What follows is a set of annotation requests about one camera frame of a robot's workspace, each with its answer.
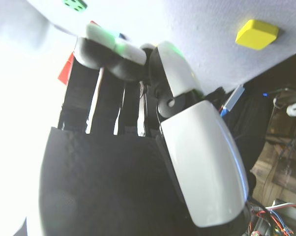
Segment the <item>yellow hexagonal block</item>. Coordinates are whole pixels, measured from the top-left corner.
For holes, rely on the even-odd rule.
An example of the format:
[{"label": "yellow hexagonal block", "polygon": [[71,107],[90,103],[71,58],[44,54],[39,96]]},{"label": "yellow hexagonal block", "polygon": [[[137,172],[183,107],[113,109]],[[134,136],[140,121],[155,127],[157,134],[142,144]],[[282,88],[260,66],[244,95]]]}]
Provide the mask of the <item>yellow hexagonal block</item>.
[{"label": "yellow hexagonal block", "polygon": [[261,50],[277,38],[278,30],[277,26],[252,19],[237,33],[236,43]]}]

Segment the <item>white wire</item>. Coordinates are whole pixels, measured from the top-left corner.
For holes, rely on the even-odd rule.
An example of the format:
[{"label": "white wire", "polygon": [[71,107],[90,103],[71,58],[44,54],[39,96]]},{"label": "white wire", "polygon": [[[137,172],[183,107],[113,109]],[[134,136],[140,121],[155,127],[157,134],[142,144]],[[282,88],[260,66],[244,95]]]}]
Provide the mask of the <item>white wire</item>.
[{"label": "white wire", "polygon": [[282,207],[289,207],[289,206],[292,206],[292,207],[296,207],[296,204],[295,203],[284,203],[284,204],[279,204],[279,205],[275,205],[275,206],[267,206],[266,209],[268,210],[274,210],[274,209],[278,209],[278,208],[282,208]]}]

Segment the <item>yellow block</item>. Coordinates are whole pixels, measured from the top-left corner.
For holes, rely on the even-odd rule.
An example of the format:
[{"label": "yellow block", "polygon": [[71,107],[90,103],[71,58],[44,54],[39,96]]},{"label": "yellow block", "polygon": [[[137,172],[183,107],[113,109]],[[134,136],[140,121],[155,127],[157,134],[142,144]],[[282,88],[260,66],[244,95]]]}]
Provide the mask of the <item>yellow block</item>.
[{"label": "yellow block", "polygon": [[252,19],[237,33],[236,43],[261,50],[277,38],[278,30],[277,26]]}]

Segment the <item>blue object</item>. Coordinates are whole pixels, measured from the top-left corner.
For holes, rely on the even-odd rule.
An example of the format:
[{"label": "blue object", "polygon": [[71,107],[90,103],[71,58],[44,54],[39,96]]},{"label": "blue object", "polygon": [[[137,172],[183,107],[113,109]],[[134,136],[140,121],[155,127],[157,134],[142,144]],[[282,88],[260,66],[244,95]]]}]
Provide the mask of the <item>blue object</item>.
[{"label": "blue object", "polygon": [[227,109],[222,109],[221,113],[220,113],[220,116],[221,117],[224,117],[229,111]]},{"label": "blue object", "polygon": [[286,224],[284,223],[284,221],[282,220],[282,218],[280,217],[280,215],[278,213],[276,213],[274,210],[271,210],[270,213],[271,214],[274,214],[276,216],[276,218],[280,221],[280,224],[282,224],[282,226],[286,230],[287,235],[288,236],[291,236],[291,234],[289,233],[289,230],[288,230]]}]

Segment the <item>green block with holes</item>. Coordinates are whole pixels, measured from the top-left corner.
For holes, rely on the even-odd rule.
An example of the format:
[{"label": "green block with holes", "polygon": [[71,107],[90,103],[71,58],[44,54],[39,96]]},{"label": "green block with holes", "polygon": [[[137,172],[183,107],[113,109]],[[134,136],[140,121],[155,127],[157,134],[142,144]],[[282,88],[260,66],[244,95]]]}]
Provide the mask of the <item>green block with holes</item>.
[{"label": "green block with holes", "polygon": [[63,0],[63,3],[78,12],[83,12],[87,8],[87,4],[82,0]]}]

